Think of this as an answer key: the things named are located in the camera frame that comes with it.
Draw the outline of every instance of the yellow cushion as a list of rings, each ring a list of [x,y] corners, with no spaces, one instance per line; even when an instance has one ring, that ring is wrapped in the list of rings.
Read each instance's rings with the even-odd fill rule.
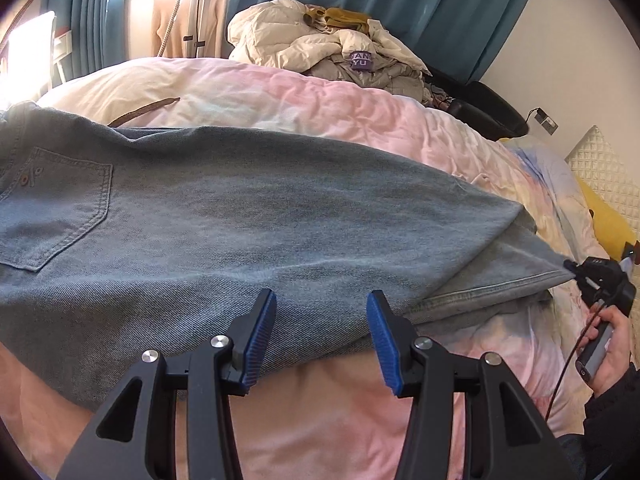
[[[576,176],[587,206],[593,211],[593,231],[600,245],[610,258],[620,260],[625,243],[636,243],[636,234],[629,224],[609,204],[604,202],[596,192],[580,177]]]

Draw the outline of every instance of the hand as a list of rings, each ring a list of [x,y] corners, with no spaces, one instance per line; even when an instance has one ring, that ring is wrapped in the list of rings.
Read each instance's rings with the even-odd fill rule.
[[[587,322],[594,316],[597,309],[597,304],[591,307],[591,315]],[[602,395],[622,378],[629,368],[629,355],[631,354],[631,322],[616,306],[609,306],[600,311],[580,341],[578,348],[582,349],[589,341],[596,339],[598,336],[596,327],[601,320],[611,323],[613,334],[607,345],[604,361],[589,384],[595,397]]]

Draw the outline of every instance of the blue denim jeans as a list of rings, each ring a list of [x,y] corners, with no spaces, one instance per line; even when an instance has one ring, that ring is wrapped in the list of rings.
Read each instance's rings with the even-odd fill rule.
[[[519,203],[357,144],[0,116],[0,341],[90,408],[142,351],[194,348],[264,286],[269,372],[370,347],[372,289],[455,330],[539,302],[561,264]]]

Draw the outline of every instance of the jeans pocket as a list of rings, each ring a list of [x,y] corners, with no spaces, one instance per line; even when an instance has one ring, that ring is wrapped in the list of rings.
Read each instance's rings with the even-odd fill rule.
[[[0,194],[0,264],[40,270],[98,225],[112,168],[34,148]]]

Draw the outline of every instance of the metal bolt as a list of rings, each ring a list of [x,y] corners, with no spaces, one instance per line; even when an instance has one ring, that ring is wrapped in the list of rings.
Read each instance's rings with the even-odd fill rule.
[[[215,335],[211,338],[213,348],[224,348],[228,344],[229,338],[226,335]]]
[[[142,360],[145,363],[152,363],[160,357],[158,350],[146,350],[142,353]]]
[[[419,337],[414,341],[414,346],[418,350],[428,350],[433,346],[433,341],[428,337]]]
[[[487,352],[484,356],[484,362],[491,366],[497,366],[502,362],[502,358],[495,352]]]

